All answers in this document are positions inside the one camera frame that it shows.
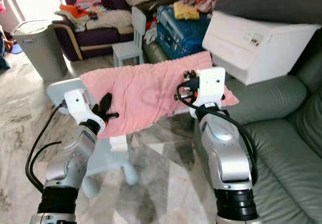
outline trash bin lid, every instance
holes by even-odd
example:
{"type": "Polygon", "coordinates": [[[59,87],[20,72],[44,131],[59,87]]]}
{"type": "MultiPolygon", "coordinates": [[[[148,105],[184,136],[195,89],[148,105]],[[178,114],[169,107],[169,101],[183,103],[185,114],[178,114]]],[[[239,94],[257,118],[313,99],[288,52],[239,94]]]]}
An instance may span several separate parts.
{"type": "Polygon", "coordinates": [[[18,25],[12,32],[12,36],[35,35],[47,30],[49,20],[26,21],[18,25]]]}

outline blue mat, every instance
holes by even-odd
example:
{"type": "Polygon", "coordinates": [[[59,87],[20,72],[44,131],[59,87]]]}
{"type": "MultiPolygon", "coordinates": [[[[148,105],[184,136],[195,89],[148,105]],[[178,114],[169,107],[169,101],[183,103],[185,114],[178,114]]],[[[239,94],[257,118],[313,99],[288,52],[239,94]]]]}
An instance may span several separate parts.
{"type": "Polygon", "coordinates": [[[23,50],[20,47],[20,45],[18,43],[14,44],[14,47],[12,48],[12,50],[10,50],[9,52],[12,54],[19,54],[21,53],[23,50]]]}

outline tile floor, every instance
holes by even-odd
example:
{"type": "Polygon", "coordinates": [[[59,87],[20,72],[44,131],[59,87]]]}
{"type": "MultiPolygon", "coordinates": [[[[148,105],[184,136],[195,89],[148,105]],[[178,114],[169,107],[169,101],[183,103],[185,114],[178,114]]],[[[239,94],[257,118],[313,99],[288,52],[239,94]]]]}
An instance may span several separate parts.
{"type": "MultiPolygon", "coordinates": [[[[0,76],[0,223],[29,223],[41,195],[28,182],[24,166],[53,106],[45,94],[48,83],[25,54],[8,54],[7,59],[12,68],[0,76]]],[[[111,67],[112,60],[108,55],[68,63],[65,78],[111,67]]],[[[98,196],[88,199],[79,192],[77,223],[215,223],[214,193],[193,148],[192,123],[182,114],[127,136],[138,184],[127,185],[121,169],[97,175],[98,196]]],[[[73,126],[71,117],[58,114],[41,142],[62,139],[73,126]]],[[[42,180],[55,151],[52,147],[36,164],[42,180]]]]}

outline yellow cloth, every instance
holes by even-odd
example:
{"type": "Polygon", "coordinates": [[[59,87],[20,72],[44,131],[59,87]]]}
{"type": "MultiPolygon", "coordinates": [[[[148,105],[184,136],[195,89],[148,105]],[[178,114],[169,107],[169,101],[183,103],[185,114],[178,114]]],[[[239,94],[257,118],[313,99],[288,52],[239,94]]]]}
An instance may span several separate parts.
{"type": "Polygon", "coordinates": [[[176,19],[200,19],[199,13],[195,7],[184,5],[180,2],[174,3],[176,19]]]}

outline dark purple sofa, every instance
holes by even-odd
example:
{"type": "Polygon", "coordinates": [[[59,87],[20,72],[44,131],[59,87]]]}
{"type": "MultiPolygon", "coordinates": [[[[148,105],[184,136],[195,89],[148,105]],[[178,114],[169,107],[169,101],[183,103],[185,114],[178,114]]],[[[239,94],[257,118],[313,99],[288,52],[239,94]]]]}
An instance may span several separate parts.
{"type": "MultiPolygon", "coordinates": [[[[74,4],[76,0],[65,1],[67,4],[74,4]]],[[[125,0],[102,1],[110,9],[130,9],[125,0]]],[[[119,33],[115,28],[100,28],[75,32],[74,25],[66,17],[59,18],[60,20],[53,21],[53,25],[62,51],[70,61],[112,53],[112,44],[133,40],[131,30],[119,33]]]]}

